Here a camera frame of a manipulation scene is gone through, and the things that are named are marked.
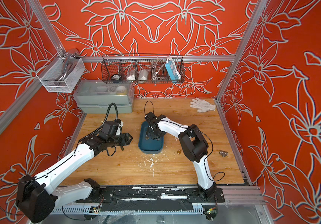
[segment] wire mesh basket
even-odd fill
[[[105,83],[182,83],[185,70],[183,56],[141,54],[131,57],[116,55],[102,55],[102,80]],[[171,79],[165,63],[167,57],[175,62],[180,79]]]
[[[61,58],[56,58],[55,60],[56,62],[50,70],[40,78],[41,84],[48,92],[72,92],[86,69],[82,59],[70,59],[70,62],[74,62],[75,65],[64,77],[61,75],[63,60]]]

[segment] black cable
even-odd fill
[[[79,145],[80,142],[81,142],[81,140],[78,140],[78,143],[77,143],[77,145],[76,145],[76,148],[75,148],[74,151],[73,151],[73,154],[76,153],[76,149],[77,149],[77,147],[78,147],[78,145]]]
[[[19,185],[20,183],[31,182],[31,181],[40,179],[40,178],[42,178],[42,177],[38,177],[38,178],[35,178],[35,179],[33,179],[33,180],[23,181],[23,182],[19,182],[19,183],[8,183],[8,184],[5,184],[5,185],[3,185],[3,186],[0,186],[0,188],[5,187],[5,186],[9,186],[9,185]],[[25,215],[25,214],[13,214],[13,213],[10,213],[10,212],[4,210],[1,206],[0,206],[0,209],[1,209],[2,211],[6,212],[6,213],[9,214],[9,215]]]
[[[224,173],[224,172],[217,172],[217,173],[214,175],[213,179],[215,178],[215,176],[216,176],[218,173],[223,173],[224,175],[223,175],[223,177],[220,178],[219,180],[215,180],[215,182],[216,182],[216,181],[221,181],[221,180],[225,177],[225,173]]]
[[[94,134],[94,133],[98,132],[98,131],[103,127],[103,124],[104,124],[104,123],[107,121],[107,119],[108,119],[109,111],[111,110],[111,107],[112,107],[112,106],[114,106],[114,108],[115,108],[115,110],[116,110],[116,119],[115,119],[115,122],[117,122],[117,119],[118,119],[118,109],[117,109],[117,105],[112,102],[112,103],[109,104],[109,106],[108,106],[108,108],[107,108],[106,116],[105,116],[105,118],[104,118],[104,120],[103,120],[103,123],[102,123],[98,128],[96,128],[94,131],[92,131],[91,133],[89,133],[89,134],[86,135],[85,137],[81,138],[81,139],[79,140],[79,142],[82,141],[83,139],[85,139],[86,137],[90,136],[91,134]]]
[[[61,206],[61,208],[62,208],[63,214],[64,214],[67,218],[69,218],[69,219],[76,220],[76,221],[87,221],[87,220],[92,220],[92,219],[94,219],[94,218],[90,218],[90,219],[74,219],[74,218],[71,218],[71,217],[69,217],[69,216],[66,215],[66,213],[65,213],[64,210],[63,210],[63,205]]]
[[[144,115],[146,115],[146,114],[145,114],[145,106],[147,105],[148,102],[151,102],[151,103],[152,103],[153,114],[154,114],[154,105],[153,105],[153,102],[149,100],[149,101],[145,102],[145,105],[144,105]]]
[[[112,155],[114,155],[114,154],[116,153],[116,150],[117,150],[115,146],[113,146],[113,147],[115,148],[115,151],[112,153]]]
[[[63,163],[61,163],[60,165],[58,165],[57,167],[55,167],[53,170],[51,170],[50,172],[46,173],[47,174],[50,174],[52,171],[54,171],[55,169],[59,168],[62,164],[66,163],[69,159],[71,159],[73,156],[75,155],[71,155],[68,159],[66,159]]]
[[[177,126],[179,126],[179,127],[181,127],[181,128],[184,128],[184,127],[182,127],[182,126],[180,126],[179,124],[176,124],[176,123],[174,123],[174,122],[170,122],[170,121],[166,121],[166,120],[163,121],[163,122],[172,123],[172,124],[175,124],[175,125],[177,125]],[[210,153],[207,155],[207,157],[205,157],[205,159],[204,159],[204,166],[205,166],[205,160],[213,153],[213,150],[214,150],[213,142],[211,141],[211,139],[209,138],[209,136],[207,136],[204,132],[199,131],[199,130],[195,130],[195,129],[193,129],[193,128],[189,128],[189,129],[202,133],[203,135],[205,135],[205,136],[209,139],[209,141],[210,141],[210,143],[211,143],[211,152],[210,152]],[[206,169],[205,169],[205,172],[206,172],[206,175],[208,176],[208,178],[209,178],[211,181],[215,181],[215,182],[221,181],[221,180],[225,177],[225,173],[224,173],[224,172],[217,172],[217,173],[214,175],[213,179],[211,179],[211,178],[209,177],[208,171],[207,171]],[[224,176],[223,176],[222,178],[220,178],[219,180],[214,180],[215,176],[216,176],[218,173],[223,173]]]

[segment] orange wall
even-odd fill
[[[41,0],[64,47],[82,56],[233,55],[256,1]],[[230,62],[185,63],[183,84],[135,85],[136,97],[214,97]],[[86,63],[86,79],[102,79]]]
[[[0,115],[17,99],[56,53],[24,0],[0,1]],[[0,186],[36,174],[62,157],[79,122],[71,94],[35,94],[0,136]],[[16,186],[0,190],[0,205],[15,206]],[[25,223],[24,216],[0,210],[0,224]]]
[[[321,223],[321,1],[269,1],[221,105],[275,223]]]

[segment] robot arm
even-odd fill
[[[38,223],[54,208],[64,204],[86,198],[97,200],[100,186],[91,179],[68,187],[58,185],[78,167],[108,147],[120,146],[123,150],[123,146],[129,145],[133,138],[129,133],[121,133],[122,125],[123,122],[119,119],[104,122],[100,131],[82,138],[82,144],[50,168],[34,177],[22,177],[19,181],[16,206],[33,223]]]
[[[146,114],[145,120],[151,128],[149,135],[152,139],[162,137],[166,133],[179,139],[184,155],[193,162],[201,198],[204,201],[211,200],[216,190],[216,183],[210,178],[207,158],[209,146],[199,128],[195,124],[181,125],[164,115],[157,117],[152,112]]]

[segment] blue plastic tray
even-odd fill
[[[153,140],[149,137],[149,139],[146,140],[145,133],[147,131],[147,128],[148,128],[148,123],[146,121],[144,121],[142,123],[141,128],[140,128],[138,147],[143,153],[158,154],[163,149],[164,138],[161,137],[159,140],[156,140],[156,139]]]

